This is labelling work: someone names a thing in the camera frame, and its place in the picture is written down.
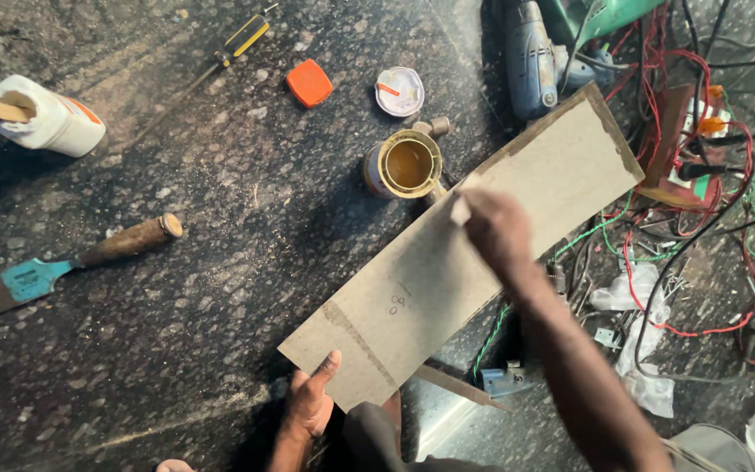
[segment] screwdriver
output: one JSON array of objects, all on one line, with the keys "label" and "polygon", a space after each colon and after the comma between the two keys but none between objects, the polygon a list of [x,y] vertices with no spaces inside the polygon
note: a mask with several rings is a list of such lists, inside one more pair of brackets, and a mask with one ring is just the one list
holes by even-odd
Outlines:
[{"label": "screwdriver", "polygon": [[[267,14],[269,10],[277,6],[278,4],[275,4],[264,9],[264,13]],[[185,98],[186,95],[197,88],[197,86],[199,86],[202,81],[210,76],[215,70],[219,70],[221,69],[221,67],[225,69],[230,66],[233,60],[243,54],[244,51],[249,49],[249,46],[253,45],[253,43],[255,43],[255,41],[257,41],[258,38],[260,38],[264,33],[266,33],[269,28],[270,24],[267,23],[267,18],[265,18],[264,16],[255,15],[250,18],[250,20],[247,21],[244,26],[241,26],[241,28],[238,29],[234,35],[232,35],[232,37],[228,38],[223,45],[223,48],[225,48],[225,50],[235,49],[235,52],[229,54],[228,52],[216,50],[215,59],[217,59],[217,62],[209,67],[208,70],[203,72],[202,76],[197,77],[197,80],[191,82],[191,85],[183,90],[183,92],[180,93],[180,95],[176,97],[176,99],[174,99],[173,103],[168,105],[162,111],[162,113],[156,115],[152,120],[150,120],[150,123],[148,123],[148,125],[144,127],[144,129],[136,136],[136,138],[126,146],[126,149],[130,149],[132,146],[138,144],[139,141],[141,141],[142,138],[144,138],[144,136],[148,132],[150,132],[151,129],[153,129],[153,127],[159,124],[159,122],[161,122],[163,118],[168,116],[168,113],[170,113],[170,111],[173,110],[176,105],[179,104],[183,98]]]}]

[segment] blue chisel blade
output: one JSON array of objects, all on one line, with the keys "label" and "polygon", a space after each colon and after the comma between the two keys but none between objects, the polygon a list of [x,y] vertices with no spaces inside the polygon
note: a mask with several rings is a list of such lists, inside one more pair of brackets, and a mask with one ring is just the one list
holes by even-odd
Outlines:
[{"label": "blue chisel blade", "polygon": [[32,259],[5,269],[0,273],[0,313],[50,294],[55,281],[76,266],[71,260],[47,264]]}]

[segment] wooden chisel handle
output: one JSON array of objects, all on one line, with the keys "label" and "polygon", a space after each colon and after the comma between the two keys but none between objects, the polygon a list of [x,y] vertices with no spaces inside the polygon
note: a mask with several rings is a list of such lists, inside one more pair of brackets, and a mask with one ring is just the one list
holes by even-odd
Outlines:
[{"label": "wooden chisel handle", "polygon": [[150,250],[182,236],[182,225],[173,213],[165,213],[127,228],[77,255],[83,267]]}]

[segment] hand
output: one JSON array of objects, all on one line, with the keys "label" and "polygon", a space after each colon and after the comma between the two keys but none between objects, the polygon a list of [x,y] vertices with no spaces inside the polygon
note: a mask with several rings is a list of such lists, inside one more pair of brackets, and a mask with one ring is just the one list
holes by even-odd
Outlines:
[{"label": "hand", "polygon": [[305,439],[320,436],[328,425],[334,401],[325,386],[334,378],[342,362],[340,351],[331,351],[312,377],[301,370],[293,372],[290,399],[283,430]]},{"label": "hand", "polygon": [[169,458],[156,466],[156,472],[194,472],[194,469],[183,460]]},{"label": "hand", "polygon": [[516,200],[496,191],[460,193],[471,209],[471,218],[465,223],[468,238],[501,279],[509,268],[533,262],[530,222]]}]

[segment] blue drill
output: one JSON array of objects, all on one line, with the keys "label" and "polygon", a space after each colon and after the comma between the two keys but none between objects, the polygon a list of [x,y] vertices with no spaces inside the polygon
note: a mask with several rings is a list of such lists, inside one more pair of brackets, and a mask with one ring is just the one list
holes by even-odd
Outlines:
[{"label": "blue drill", "polygon": [[[514,115],[523,121],[541,118],[558,103],[558,84],[565,76],[565,46],[553,45],[546,34],[540,8],[533,0],[506,0],[506,70]],[[596,51],[596,59],[612,64],[605,50]],[[573,59],[568,87],[581,87],[591,80],[610,80],[609,70],[594,70]]]}]

